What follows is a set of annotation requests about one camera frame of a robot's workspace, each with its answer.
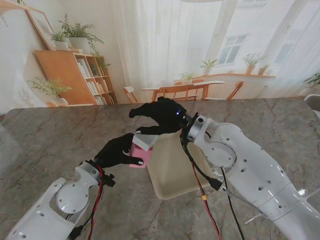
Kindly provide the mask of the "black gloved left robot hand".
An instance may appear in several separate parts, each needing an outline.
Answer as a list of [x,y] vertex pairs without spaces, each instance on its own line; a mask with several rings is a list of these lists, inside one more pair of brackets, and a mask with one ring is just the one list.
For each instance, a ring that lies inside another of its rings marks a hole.
[[133,133],[127,133],[108,141],[94,157],[95,163],[102,169],[120,164],[142,166],[144,161],[141,158],[130,156],[133,137]]

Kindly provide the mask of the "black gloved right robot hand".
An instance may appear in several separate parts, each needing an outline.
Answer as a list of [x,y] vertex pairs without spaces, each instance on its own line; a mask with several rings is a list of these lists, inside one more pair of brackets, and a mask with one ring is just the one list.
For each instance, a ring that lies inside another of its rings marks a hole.
[[139,127],[143,135],[172,134],[188,125],[187,110],[172,99],[159,97],[157,101],[145,103],[129,112],[129,117],[144,116],[153,119],[158,125]]

